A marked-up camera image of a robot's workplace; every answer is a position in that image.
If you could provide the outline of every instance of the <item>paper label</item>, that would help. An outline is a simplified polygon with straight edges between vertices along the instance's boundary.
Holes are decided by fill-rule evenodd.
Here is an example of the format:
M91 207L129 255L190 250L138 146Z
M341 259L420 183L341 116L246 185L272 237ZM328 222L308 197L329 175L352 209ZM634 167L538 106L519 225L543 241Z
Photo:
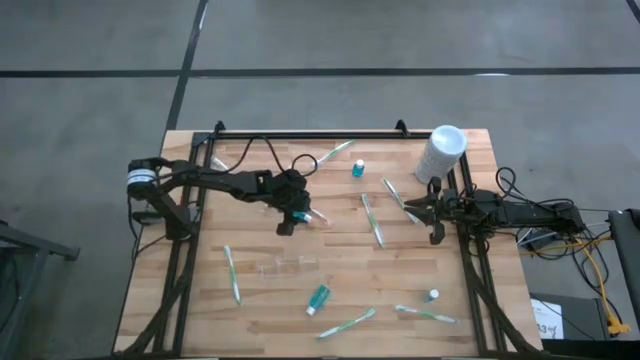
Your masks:
M564 339L562 330L562 306L531 299L533 315L541 339Z

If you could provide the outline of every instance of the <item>teal toothpaste tube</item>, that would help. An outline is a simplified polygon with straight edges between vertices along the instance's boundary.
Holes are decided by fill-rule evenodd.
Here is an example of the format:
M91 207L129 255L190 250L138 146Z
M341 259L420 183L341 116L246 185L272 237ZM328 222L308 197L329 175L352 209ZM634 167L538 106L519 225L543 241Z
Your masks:
M329 294L331 290L324 285L320 285L318 289L313 293L311 299L309 300L309 306L307 307L307 314L313 316L327 301L329 298Z

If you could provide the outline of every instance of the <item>concrete floor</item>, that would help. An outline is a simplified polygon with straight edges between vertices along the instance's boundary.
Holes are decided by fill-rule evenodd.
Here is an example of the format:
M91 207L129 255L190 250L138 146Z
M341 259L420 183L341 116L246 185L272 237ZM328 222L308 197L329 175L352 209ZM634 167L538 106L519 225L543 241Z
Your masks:
M196 0L0 0L0 70L177 69ZM639 66L623 0L220 0L194 68ZM21 359L110 351L130 272L124 178L154 156L176 79L0 79L0 218L82 247L52 259ZM488 128L534 199L639 207L640 76L189 81L179 129ZM588 213L588 222L603 214ZM639 339L613 244L607 293ZM523 259L531 291L594 293L570 259Z

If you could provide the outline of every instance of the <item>white lid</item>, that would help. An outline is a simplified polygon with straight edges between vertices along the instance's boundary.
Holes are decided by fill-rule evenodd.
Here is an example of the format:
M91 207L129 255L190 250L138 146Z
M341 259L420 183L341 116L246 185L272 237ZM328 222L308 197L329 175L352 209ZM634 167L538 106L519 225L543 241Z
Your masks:
M467 137L462 130L451 125L438 126L429 141L446 155L458 156L467 149Z

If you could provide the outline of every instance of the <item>black floor stripe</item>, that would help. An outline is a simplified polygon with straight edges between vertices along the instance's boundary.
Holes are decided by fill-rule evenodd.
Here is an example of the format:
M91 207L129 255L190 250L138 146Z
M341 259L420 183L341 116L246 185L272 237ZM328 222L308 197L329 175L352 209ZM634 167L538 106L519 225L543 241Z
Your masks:
M627 5L629 5L629 9L631 9L631 12L633 13L633 16L636 17L636 21L638 22L638 24L640 24L640 7L638 7L638 3L636 3L636 0L626 1Z
M0 78L163 78L180 74L180 70L6 70L0 71Z
M192 78L312 78L391 76L530 76L530 75L638 75L640 67L548 68L335 68L335 69L203 69L191 70Z
M182 71L178 78L178 84L176 84L176 91L173 94L173 101L171 101L171 109L169 110L169 116L167 118L166 130L175 130L178 125L178 117L180 116L180 109L182 108L182 101L184 100L184 93L187 90L187 82L189 80L189 70L193 65L193 58L196 54L196 48L198 47L198 39L200 39L200 30L204 20L204 13L207 9L209 0L200 0L198 3L198 9L196 10L196 17L193 20L193 27L191 28L191 36L189 37L189 45L187 45L187 51L184 54L184 60L182 61Z

